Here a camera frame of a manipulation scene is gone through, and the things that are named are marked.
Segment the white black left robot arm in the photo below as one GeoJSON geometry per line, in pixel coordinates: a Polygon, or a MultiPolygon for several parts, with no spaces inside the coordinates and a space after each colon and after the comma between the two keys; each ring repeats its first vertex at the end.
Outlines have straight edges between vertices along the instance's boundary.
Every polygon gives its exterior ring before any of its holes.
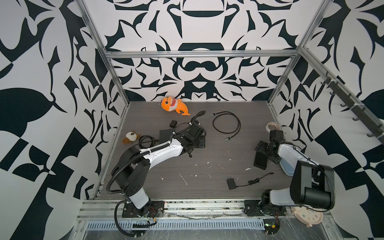
{"type": "Polygon", "coordinates": [[[108,194],[122,195],[134,207],[143,211],[150,206],[144,190],[148,172],[164,161],[205,147],[206,130],[194,122],[182,133],[172,133],[168,141],[146,149],[135,146],[126,150],[111,172],[105,189],[108,194]]]}

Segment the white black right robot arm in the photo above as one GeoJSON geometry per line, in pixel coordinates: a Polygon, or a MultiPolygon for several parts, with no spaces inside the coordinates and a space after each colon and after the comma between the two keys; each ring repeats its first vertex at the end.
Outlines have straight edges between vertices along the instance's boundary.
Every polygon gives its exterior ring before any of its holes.
{"type": "Polygon", "coordinates": [[[265,170],[267,162],[280,165],[292,177],[290,187],[266,190],[259,202],[260,209],[280,207],[309,207],[316,211],[333,209],[336,201],[334,170],[321,165],[301,152],[284,138],[283,131],[271,130],[269,142],[260,141],[256,147],[254,166],[265,170]]]}

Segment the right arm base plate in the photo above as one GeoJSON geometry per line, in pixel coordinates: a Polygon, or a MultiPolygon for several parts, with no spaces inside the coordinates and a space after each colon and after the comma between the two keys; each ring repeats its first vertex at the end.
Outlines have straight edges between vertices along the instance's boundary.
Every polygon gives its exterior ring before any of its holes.
{"type": "Polygon", "coordinates": [[[245,200],[244,204],[243,213],[248,217],[286,215],[285,207],[272,205],[267,200],[245,200]]]}

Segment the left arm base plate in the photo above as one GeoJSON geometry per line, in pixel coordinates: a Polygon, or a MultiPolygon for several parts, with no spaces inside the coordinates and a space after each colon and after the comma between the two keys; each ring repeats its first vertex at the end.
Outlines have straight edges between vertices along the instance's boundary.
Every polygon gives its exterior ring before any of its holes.
{"type": "Polygon", "coordinates": [[[143,208],[138,209],[133,203],[125,203],[123,218],[154,218],[164,213],[164,201],[149,201],[143,208]]]}

